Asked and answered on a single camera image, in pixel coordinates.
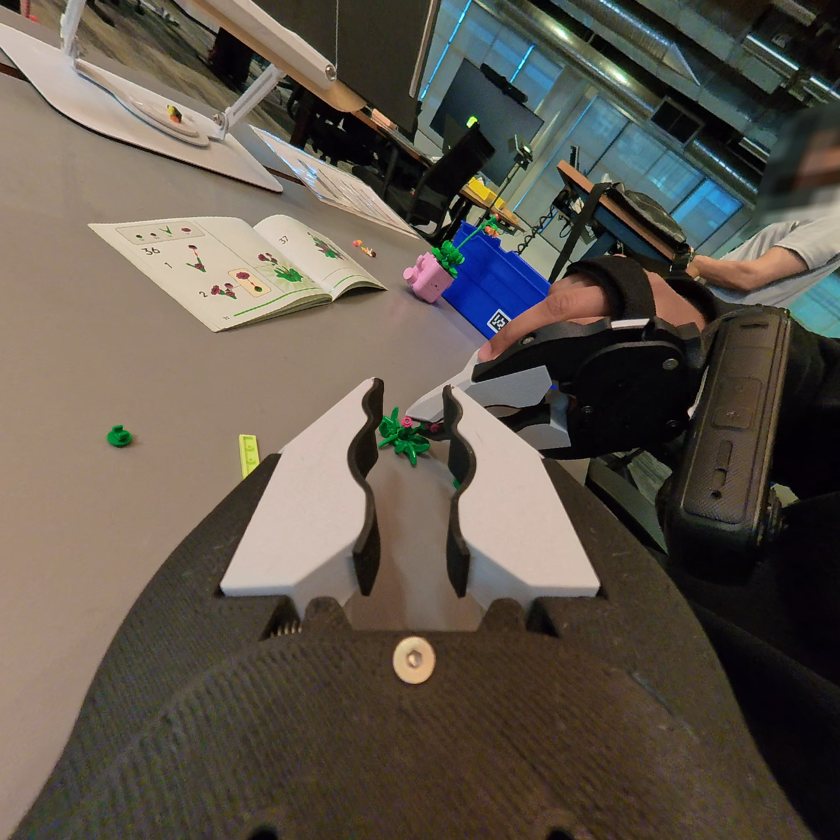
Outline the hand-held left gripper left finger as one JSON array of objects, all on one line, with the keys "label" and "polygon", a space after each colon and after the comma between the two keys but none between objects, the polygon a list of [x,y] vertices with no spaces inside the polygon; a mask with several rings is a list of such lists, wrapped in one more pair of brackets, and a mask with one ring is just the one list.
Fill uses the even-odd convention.
[{"label": "hand-held left gripper left finger", "polygon": [[378,457],[384,383],[371,378],[293,438],[221,581],[226,595],[369,595],[380,564],[375,502],[366,481]]}]

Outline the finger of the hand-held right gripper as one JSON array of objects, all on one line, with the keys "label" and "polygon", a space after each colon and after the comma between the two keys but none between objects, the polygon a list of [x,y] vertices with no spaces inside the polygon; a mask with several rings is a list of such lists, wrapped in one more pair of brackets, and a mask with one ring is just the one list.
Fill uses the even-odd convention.
[{"label": "finger of the hand-held right gripper", "polygon": [[563,392],[547,392],[538,405],[519,409],[489,406],[488,411],[537,450],[567,449],[571,446],[569,402],[570,397]]},{"label": "finger of the hand-held right gripper", "polygon": [[506,374],[486,381],[472,379],[478,353],[467,366],[445,383],[435,387],[406,409],[406,416],[417,421],[441,422],[444,417],[443,389],[458,387],[481,406],[510,406],[523,408],[537,405],[552,385],[548,369],[541,365],[514,374]]}]

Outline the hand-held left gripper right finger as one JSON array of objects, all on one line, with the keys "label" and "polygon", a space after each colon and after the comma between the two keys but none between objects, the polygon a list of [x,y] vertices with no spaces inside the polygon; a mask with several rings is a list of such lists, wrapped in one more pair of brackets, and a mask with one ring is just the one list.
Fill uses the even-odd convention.
[{"label": "hand-held left gripper right finger", "polygon": [[538,452],[458,387],[443,392],[450,502],[448,578],[483,607],[594,596],[600,582]]}]

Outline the green leafy toy plant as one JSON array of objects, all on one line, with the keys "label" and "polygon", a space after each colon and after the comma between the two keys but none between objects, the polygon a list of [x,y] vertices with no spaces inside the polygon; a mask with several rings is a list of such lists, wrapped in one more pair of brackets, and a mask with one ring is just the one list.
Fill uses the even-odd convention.
[{"label": "green leafy toy plant", "polygon": [[390,415],[384,415],[378,427],[381,442],[379,448],[393,446],[396,454],[405,455],[413,467],[418,456],[430,449],[430,442],[425,437],[415,434],[413,428],[404,428],[400,418],[400,409],[395,406]]}]

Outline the person's right hand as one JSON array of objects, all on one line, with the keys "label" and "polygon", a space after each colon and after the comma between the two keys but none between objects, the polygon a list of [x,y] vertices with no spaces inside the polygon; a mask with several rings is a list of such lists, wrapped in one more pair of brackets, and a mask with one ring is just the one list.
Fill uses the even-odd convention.
[{"label": "person's right hand", "polygon": [[[675,326],[693,322],[699,330],[706,327],[702,313],[672,290],[661,276],[650,271],[646,276],[660,319]],[[486,342],[479,349],[477,359],[491,361],[526,334],[555,322],[587,324],[611,315],[606,294],[593,277],[582,273],[569,275],[556,281],[544,300],[510,321]]]}]

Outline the blue plastic bin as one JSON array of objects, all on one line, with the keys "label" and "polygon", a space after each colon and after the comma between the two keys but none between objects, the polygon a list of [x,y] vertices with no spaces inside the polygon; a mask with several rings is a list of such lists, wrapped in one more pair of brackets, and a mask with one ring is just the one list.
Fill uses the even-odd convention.
[{"label": "blue plastic bin", "polygon": [[497,238],[462,222],[453,243],[465,256],[443,298],[487,339],[546,298],[550,284]]}]

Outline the pink toy pot with plant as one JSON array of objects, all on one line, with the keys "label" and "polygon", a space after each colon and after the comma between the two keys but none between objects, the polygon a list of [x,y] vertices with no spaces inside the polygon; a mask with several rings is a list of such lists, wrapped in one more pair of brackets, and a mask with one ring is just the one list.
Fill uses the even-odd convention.
[{"label": "pink toy pot with plant", "polygon": [[445,240],[417,258],[416,264],[404,271],[404,278],[418,298],[435,303],[457,277],[457,267],[465,256],[452,240]]}]

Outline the black bag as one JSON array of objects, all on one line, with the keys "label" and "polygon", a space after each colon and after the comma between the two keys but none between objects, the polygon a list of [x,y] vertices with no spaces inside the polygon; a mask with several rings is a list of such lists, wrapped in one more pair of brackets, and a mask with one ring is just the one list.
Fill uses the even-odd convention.
[{"label": "black bag", "polygon": [[571,243],[584,227],[596,235],[600,250],[621,243],[627,256],[657,272],[686,269],[693,258],[677,222],[653,198],[625,189],[621,183],[597,183],[573,226]]}]

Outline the standing desk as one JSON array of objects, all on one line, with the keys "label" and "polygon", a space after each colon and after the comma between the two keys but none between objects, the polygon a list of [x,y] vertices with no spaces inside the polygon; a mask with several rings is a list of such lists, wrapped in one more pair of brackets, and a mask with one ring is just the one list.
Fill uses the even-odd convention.
[{"label": "standing desk", "polygon": [[625,256],[663,277],[686,271],[693,252],[680,226],[653,198],[628,191],[621,183],[591,183],[564,161],[558,168],[565,188],[553,204],[568,216],[572,227],[549,282],[556,281],[572,261],[586,228],[591,228],[595,241],[583,259],[603,256],[620,245]]}]

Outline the open instruction booklet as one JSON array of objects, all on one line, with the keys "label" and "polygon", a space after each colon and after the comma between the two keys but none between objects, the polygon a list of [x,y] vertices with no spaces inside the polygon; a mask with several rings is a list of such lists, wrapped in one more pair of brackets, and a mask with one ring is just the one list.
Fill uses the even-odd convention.
[{"label": "open instruction booklet", "polygon": [[345,250],[292,217],[168,217],[89,227],[210,330],[384,290]]}]

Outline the printed paper sheet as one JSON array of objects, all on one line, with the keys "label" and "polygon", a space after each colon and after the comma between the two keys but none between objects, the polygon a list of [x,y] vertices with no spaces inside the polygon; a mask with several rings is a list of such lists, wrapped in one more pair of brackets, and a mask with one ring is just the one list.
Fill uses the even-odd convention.
[{"label": "printed paper sheet", "polygon": [[355,176],[310,156],[277,136],[253,131],[321,202],[346,212],[367,217],[402,234],[419,237],[417,231],[398,216],[374,190]]}]

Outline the black television screen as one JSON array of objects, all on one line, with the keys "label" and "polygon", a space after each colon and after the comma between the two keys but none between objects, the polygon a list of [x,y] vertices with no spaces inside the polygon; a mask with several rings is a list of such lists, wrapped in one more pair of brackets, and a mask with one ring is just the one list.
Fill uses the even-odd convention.
[{"label": "black television screen", "polygon": [[503,183],[515,160],[515,148],[509,142],[517,135],[521,142],[531,141],[543,126],[543,120],[494,85],[468,59],[463,59],[430,127],[443,137],[453,126],[453,140],[467,130],[470,118],[477,119],[479,130],[495,149],[495,154],[481,172],[497,185]]}]

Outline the person's black jacket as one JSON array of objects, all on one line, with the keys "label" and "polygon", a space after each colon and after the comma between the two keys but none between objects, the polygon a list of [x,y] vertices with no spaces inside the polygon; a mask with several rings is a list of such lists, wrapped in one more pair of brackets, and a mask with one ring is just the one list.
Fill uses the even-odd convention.
[{"label": "person's black jacket", "polygon": [[786,508],[746,585],[673,578],[773,775],[819,838],[839,838],[839,494]]}]

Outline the black monitor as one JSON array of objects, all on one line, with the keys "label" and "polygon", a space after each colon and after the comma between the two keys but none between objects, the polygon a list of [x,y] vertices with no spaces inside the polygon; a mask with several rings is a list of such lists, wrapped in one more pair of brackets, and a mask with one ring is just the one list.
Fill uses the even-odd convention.
[{"label": "black monitor", "polygon": [[[334,61],[334,1],[258,1],[280,25]],[[439,1],[340,1],[338,80],[402,130],[417,101]]]}]

